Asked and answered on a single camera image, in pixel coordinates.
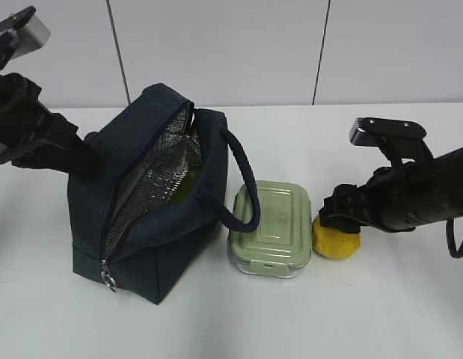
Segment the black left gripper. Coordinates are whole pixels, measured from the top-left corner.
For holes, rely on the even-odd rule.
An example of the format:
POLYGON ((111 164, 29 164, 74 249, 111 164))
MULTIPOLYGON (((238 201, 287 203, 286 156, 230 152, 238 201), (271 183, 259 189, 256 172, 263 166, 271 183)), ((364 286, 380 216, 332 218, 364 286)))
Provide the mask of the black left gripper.
POLYGON ((76 125, 40 102, 40 93, 18 73, 0 75, 0 165, 98 176, 103 158, 78 137, 76 125))

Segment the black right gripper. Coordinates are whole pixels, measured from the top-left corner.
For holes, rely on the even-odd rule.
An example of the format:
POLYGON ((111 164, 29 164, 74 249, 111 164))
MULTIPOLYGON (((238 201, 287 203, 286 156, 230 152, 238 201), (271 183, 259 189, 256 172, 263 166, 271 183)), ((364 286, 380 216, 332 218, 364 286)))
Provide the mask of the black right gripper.
POLYGON ((361 227, 373 227, 386 233, 398 233, 378 218, 378 199, 382 199, 384 187, 398 178, 396 168, 378 168, 362 186, 339 184, 330 196, 330 210, 319 210, 322 227, 345 234, 359 234, 361 227))

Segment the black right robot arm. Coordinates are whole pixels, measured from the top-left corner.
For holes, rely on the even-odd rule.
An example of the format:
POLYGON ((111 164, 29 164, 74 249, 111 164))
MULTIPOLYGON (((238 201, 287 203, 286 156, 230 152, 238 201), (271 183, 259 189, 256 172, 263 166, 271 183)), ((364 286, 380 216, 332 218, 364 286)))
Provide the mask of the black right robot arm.
POLYGON ((422 163, 379 168, 366 184, 341 184, 324 199, 320 225, 387 233, 463 217, 463 147, 422 163))

